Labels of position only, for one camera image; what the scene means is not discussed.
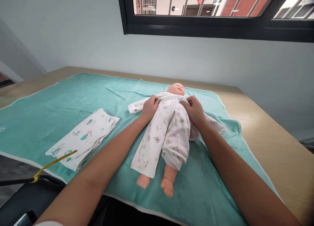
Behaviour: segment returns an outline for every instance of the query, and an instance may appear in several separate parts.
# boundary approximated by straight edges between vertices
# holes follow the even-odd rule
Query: person's hand
[[[196,127],[202,125],[203,122],[206,122],[203,107],[197,98],[195,96],[191,96],[187,98],[187,101],[189,104],[184,101],[181,101],[180,103],[183,105],[190,120],[196,125]]]
[[[145,101],[140,117],[148,124],[153,118],[160,100],[156,95],[152,95],[148,100]]]

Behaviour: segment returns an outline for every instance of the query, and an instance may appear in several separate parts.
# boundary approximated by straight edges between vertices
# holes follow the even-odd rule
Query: doll leg
[[[163,119],[154,116],[132,160],[131,168],[141,173],[137,184],[144,189],[149,185],[150,179],[155,177],[166,129]]]
[[[176,110],[169,124],[162,157],[166,162],[161,187],[168,197],[173,196],[173,184],[183,163],[186,163],[189,153],[190,123],[184,107]]]
[[[177,171],[166,164],[164,170],[164,177],[161,182],[161,188],[168,197],[173,196],[173,184],[176,179]]]

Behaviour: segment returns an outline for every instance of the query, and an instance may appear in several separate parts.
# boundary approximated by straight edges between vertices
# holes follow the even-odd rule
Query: doll face
[[[180,83],[175,83],[175,84],[172,84],[167,92],[170,92],[172,94],[177,94],[177,95],[184,95],[184,86]]]

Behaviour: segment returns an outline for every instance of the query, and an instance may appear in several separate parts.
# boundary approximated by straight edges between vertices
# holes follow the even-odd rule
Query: window
[[[155,15],[155,0],[143,0],[143,6],[141,0],[136,0],[136,14]]]
[[[314,42],[314,0],[119,0],[124,34]]]
[[[306,4],[295,14],[295,18],[304,17],[311,9],[313,9],[314,3]]]
[[[290,8],[284,8],[281,9],[278,13],[278,15],[276,16],[277,19],[281,19],[289,10]]]

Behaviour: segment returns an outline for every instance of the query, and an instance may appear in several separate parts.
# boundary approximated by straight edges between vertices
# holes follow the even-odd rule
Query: white baby garment
[[[161,92],[157,96],[160,104],[131,164],[132,169],[150,178],[155,177],[160,152],[162,152],[161,155],[166,164],[179,171],[189,155],[189,140],[197,140],[200,136],[180,103],[180,101],[187,102],[186,97],[188,96],[184,97],[169,92]],[[130,104],[129,112],[134,114],[141,111],[146,100],[148,98]],[[206,114],[204,116],[220,134],[226,132],[226,128],[215,119]]]
[[[120,118],[109,116],[102,108],[98,109],[60,139],[45,154],[60,158],[77,150],[76,153],[60,161],[65,167],[77,171],[116,127],[119,120]]]

